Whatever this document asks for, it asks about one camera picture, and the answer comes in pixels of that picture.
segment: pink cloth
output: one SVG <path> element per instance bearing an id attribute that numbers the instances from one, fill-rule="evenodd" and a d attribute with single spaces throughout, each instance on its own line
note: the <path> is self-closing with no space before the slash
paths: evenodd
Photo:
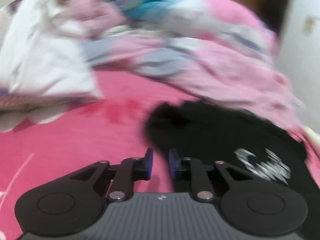
<path id="1" fill-rule="evenodd" d="M 314 150 L 310 142 L 305 136 L 305 131 L 302 128 L 297 128 L 289 132 L 290 136 L 299 142 L 303 142 L 304 147 L 306 148 L 308 158 L 305 160 L 306 166 L 313 177 L 316 184 L 320 188 L 320 156 Z"/>
<path id="2" fill-rule="evenodd" d="M 97 43 L 97 48 L 105 49 L 102 54 L 107 67 L 116 63 L 117 68 L 133 72 L 141 64 L 162 67 L 161 61 L 153 62 L 149 56 L 165 46 L 162 39 L 126 34 L 104 41 L 107 45 L 90 41 L 90 47 L 95 48 L 94 43 Z M 158 77 L 160 81 L 223 107 L 245 108 L 286 130 L 299 126 L 290 83 L 278 71 L 260 67 L 263 64 L 260 60 L 214 41 L 173 38 L 168 43 L 168 49 L 185 51 L 191 57 L 165 61 L 165 66 L 168 62 L 180 64 L 180 70 Z"/>
<path id="3" fill-rule="evenodd" d="M 3 233 L 6 240 L 21 234 L 14 205 L 24 192 L 98 160 L 119 164 L 125 158 L 143 156 L 150 146 L 143 126 L 154 107 L 161 101 L 180 104 L 182 99 L 193 99 L 132 74 L 95 73 L 105 100 L 70 105 L 59 114 L 57 106 L 47 113 L 36 110 L 25 118 L 16 116 L 20 124 L 11 129 L 9 116 L 7 123 L 0 122 L 0 129 L 7 131 L 0 133 L 0 236 Z M 151 180 L 136 182 L 135 191 L 172 191 L 167 164 L 156 152 Z"/>
<path id="4" fill-rule="evenodd" d="M 251 10 L 232 0 L 205 1 L 210 4 L 212 16 L 226 23 L 245 25 L 259 31 L 268 42 L 271 54 L 277 52 L 276 34 L 266 29 L 265 24 Z"/>
<path id="5" fill-rule="evenodd" d="M 81 21 L 93 37 L 126 22 L 122 12 L 107 0 L 69 0 L 68 5 L 73 18 Z"/>
<path id="6" fill-rule="evenodd" d="M 165 82 L 220 106 L 245 108 L 286 130 L 299 126 L 283 74 L 215 42 L 193 39 L 188 45 L 188 39 L 181 44 L 189 47 L 194 64 Z"/>

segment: clothing pile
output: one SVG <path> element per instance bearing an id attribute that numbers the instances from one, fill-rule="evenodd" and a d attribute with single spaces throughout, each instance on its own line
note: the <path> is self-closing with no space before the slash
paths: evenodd
<path id="1" fill-rule="evenodd" d="M 295 127 L 299 101 L 273 69 L 274 33 L 253 14 L 246 24 L 216 7 L 216 0 L 23 0 L 1 48 L 0 89 L 97 100 L 92 69 L 104 65 Z"/>

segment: gray ribbed surface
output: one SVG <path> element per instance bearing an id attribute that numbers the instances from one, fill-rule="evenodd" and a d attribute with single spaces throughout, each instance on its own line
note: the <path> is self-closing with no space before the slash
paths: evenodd
<path id="1" fill-rule="evenodd" d="M 56 240 L 303 240 L 296 234 L 263 238 L 229 226 L 215 207 L 193 201 L 188 193 L 135 193 L 123 203 L 109 205 L 90 228 Z M 21 240 L 52 240 L 26 234 Z"/>

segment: bed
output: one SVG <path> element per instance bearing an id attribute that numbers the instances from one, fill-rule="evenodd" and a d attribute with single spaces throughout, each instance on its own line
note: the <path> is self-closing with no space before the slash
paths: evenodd
<path id="1" fill-rule="evenodd" d="M 230 9 L 238 8 L 223 1 Z M 233 13 L 252 24 L 252 15 L 245 12 Z M 21 234 L 14 205 L 24 192 L 98 160 L 117 164 L 143 156 L 150 146 L 143 125 L 155 106 L 162 101 L 197 100 L 171 85 L 126 71 L 98 68 L 94 75 L 104 99 L 50 102 L 52 106 L 23 107 L 0 115 L 0 240 L 14 240 Z M 317 158 L 313 153 L 308 161 L 315 179 L 319 178 Z M 151 180 L 136 183 L 135 191 L 172 191 L 165 160 L 155 154 Z"/>

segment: white sheet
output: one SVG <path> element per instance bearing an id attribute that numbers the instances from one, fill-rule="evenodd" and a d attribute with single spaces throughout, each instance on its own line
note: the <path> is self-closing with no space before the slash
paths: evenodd
<path id="1" fill-rule="evenodd" d="M 74 21 L 60 24 L 61 8 L 52 0 L 23 0 L 0 52 L 0 89 L 34 97 L 101 98 L 91 69 L 84 63 L 78 41 L 65 30 L 77 30 Z"/>

